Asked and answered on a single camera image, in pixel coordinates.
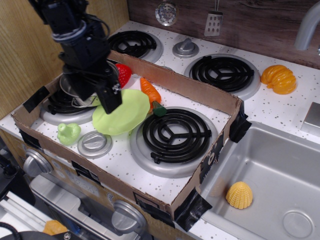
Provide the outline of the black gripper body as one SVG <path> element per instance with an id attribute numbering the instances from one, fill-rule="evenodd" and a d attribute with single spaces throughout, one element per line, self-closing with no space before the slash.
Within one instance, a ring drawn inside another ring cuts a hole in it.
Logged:
<path id="1" fill-rule="evenodd" d="M 102 67 L 111 52 L 104 28 L 108 25 L 97 17 L 59 17 L 59 58 L 64 65 L 85 71 Z"/>

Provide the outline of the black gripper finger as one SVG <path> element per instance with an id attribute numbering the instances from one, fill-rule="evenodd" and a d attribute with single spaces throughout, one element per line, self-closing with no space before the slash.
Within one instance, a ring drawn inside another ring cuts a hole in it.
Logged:
<path id="1" fill-rule="evenodd" d="M 82 79 L 79 74 L 62 74 L 62 90 L 72 96 L 86 101 L 91 97 L 97 97 L 94 86 Z"/>
<path id="2" fill-rule="evenodd" d="M 111 114 L 122 102 L 121 86 L 117 79 L 100 81 L 95 92 L 106 114 Z"/>

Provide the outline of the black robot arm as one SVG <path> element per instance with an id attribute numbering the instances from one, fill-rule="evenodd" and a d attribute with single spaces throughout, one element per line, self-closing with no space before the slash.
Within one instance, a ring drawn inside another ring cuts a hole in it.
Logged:
<path id="1" fill-rule="evenodd" d="M 107 62 L 111 53 L 109 26 L 86 12 L 86 0 L 31 0 L 33 9 L 50 26 L 61 45 L 63 75 L 82 100 L 96 94 L 107 114 L 122 104 L 121 86 Z"/>

